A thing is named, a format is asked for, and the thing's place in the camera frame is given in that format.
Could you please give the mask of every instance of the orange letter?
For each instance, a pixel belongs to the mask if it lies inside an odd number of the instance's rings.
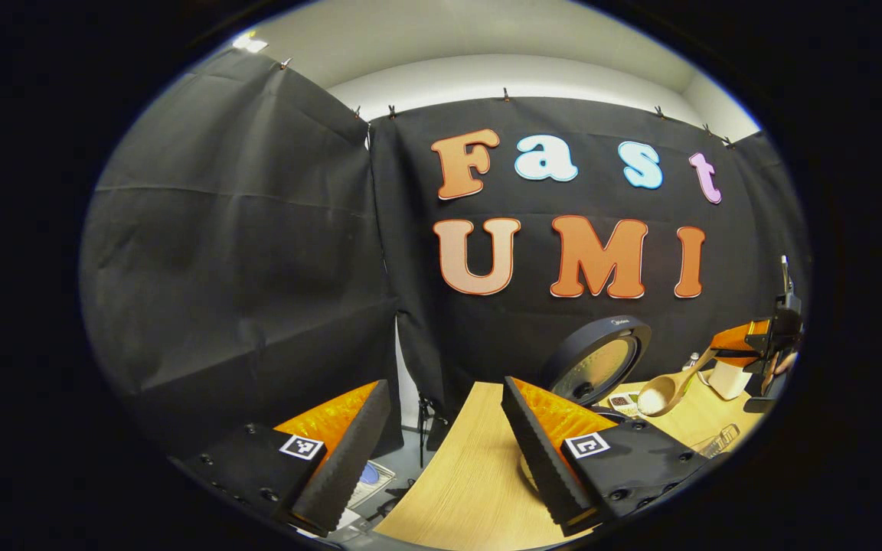
[[[700,284],[700,246],[707,240],[707,234],[699,227],[686,226],[676,230],[676,237],[683,245],[683,266],[674,293],[679,298],[696,298],[703,291]]]
[[[499,135],[484,129],[468,135],[439,139],[431,144],[431,151],[436,151],[441,157],[441,177],[444,182],[438,189],[439,199],[456,199],[482,191],[482,181],[472,177],[472,167],[479,174],[489,171],[489,152],[484,147],[476,146],[466,153],[466,148],[472,143],[495,147],[499,145]]]
[[[648,233],[645,223],[620,220],[607,247],[601,247],[598,234],[585,217],[556,217],[553,227],[560,234],[560,278],[550,286],[550,294],[568,298],[581,296],[584,285],[577,280],[578,271],[584,271],[584,280],[594,296],[605,288],[612,272],[615,280],[608,285],[610,297],[640,298],[645,294],[642,285],[642,243]]]
[[[472,223],[441,220],[434,224],[441,250],[441,276],[457,292],[490,295],[505,289],[512,279],[512,234],[522,224],[511,217],[494,217],[482,227],[492,235],[492,272],[479,278],[469,272],[469,233],[475,229]]]

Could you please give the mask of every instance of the bottle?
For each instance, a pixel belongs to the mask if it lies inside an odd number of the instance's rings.
[[[686,360],[686,365],[683,366],[682,370],[684,372],[688,372],[691,369],[691,367],[696,366],[696,363],[699,362],[699,360],[700,360],[700,354],[698,354],[696,352],[690,354],[689,360]],[[693,377],[689,377],[689,380],[686,381],[686,388],[683,389],[683,394],[686,394],[686,392],[689,391],[689,385],[693,384],[693,379],[695,379],[695,377],[699,377],[699,374],[694,374]]]
[[[682,369],[682,370],[683,370],[684,372],[688,372],[689,369],[690,369],[690,367],[695,366],[696,363],[699,362],[699,360],[700,360],[700,354],[698,354],[698,353],[696,353],[696,352],[690,354],[690,355],[689,355],[689,360],[687,360],[686,365],[683,366],[683,369]]]

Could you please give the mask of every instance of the white container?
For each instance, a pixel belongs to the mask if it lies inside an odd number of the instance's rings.
[[[714,372],[707,377],[707,383],[724,400],[733,400],[741,395],[753,373],[744,373],[744,367],[731,366],[717,360]]]

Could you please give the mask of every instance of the pink letter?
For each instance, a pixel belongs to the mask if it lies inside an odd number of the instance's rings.
[[[707,196],[707,201],[714,205],[720,203],[720,189],[714,187],[714,179],[711,175],[716,174],[714,166],[707,163],[703,153],[697,153],[689,158],[689,164],[696,168],[696,175],[700,177],[700,188],[703,189],[703,195]]]

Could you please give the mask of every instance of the screw hole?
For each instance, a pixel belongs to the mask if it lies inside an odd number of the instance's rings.
[[[581,383],[578,385],[577,388],[574,388],[573,397],[577,398],[579,400],[580,398],[583,398],[583,397],[587,396],[588,394],[591,394],[592,390],[594,390],[593,384]]]
[[[277,494],[270,488],[260,488],[260,497],[277,502]]]

